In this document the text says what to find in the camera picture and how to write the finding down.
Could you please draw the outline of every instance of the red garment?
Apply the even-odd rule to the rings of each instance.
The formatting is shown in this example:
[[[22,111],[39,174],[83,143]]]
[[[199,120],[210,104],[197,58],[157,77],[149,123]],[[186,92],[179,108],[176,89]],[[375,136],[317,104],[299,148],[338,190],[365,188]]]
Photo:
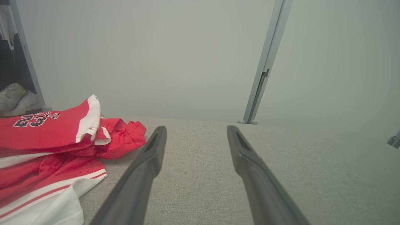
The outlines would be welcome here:
[[[101,118],[94,95],[75,108],[29,118],[37,115],[48,118],[39,126],[22,121],[26,116],[0,119],[0,135],[8,132],[9,138],[0,140],[0,222],[77,180],[99,182],[107,174],[98,157],[119,158],[146,143],[146,128],[140,122]]]

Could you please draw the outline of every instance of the black number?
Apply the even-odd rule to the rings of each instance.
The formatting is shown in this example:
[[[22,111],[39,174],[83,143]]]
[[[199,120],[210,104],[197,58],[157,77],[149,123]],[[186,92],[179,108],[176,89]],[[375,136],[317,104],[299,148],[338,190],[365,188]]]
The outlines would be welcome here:
[[[35,119],[36,119],[36,122],[30,122],[29,123],[29,125],[31,127],[38,127],[38,126],[42,125],[47,118],[44,117],[44,116],[37,116],[37,117],[35,117]]]
[[[59,115],[60,115],[59,113],[54,113],[54,115],[51,118],[57,119]]]
[[[33,118],[33,116],[22,116],[21,118],[25,118],[22,120],[18,120],[15,124],[14,127],[27,127],[28,126],[28,121],[31,120]]]

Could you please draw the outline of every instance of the white shoe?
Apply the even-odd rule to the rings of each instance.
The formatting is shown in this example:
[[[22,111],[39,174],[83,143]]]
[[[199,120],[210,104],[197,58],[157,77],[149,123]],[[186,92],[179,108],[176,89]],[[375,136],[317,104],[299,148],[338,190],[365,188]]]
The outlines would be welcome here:
[[[26,111],[37,110],[42,108],[39,102],[37,94],[32,93],[30,90],[26,92],[26,95],[18,102],[13,110],[10,112],[4,112],[5,117],[15,117],[25,114]]]
[[[10,84],[0,92],[0,112],[12,110],[24,94],[26,94],[26,91],[21,85],[17,83]]]

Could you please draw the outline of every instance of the gray fabric surface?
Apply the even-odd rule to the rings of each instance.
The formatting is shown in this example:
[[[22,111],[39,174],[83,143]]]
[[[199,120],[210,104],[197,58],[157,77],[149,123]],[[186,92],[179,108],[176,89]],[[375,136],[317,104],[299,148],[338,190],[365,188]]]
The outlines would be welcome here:
[[[400,153],[354,134],[147,117],[168,130],[162,170],[154,180],[146,224],[252,224],[234,172],[226,126],[236,125],[312,224],[399,224]],[[80,198],[85,224],[139,149],[104,160],[108,177]]]

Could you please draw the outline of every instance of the pair of white sneakers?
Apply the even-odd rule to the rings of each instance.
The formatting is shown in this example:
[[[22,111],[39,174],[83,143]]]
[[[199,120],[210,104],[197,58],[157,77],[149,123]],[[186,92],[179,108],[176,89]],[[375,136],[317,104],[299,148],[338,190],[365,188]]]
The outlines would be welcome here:
[[[23,115],[26,111],[37,110],[41,107],[37,94],[26,91],[17,83],[10,84],[0,92],[0,116],[2,117]]]

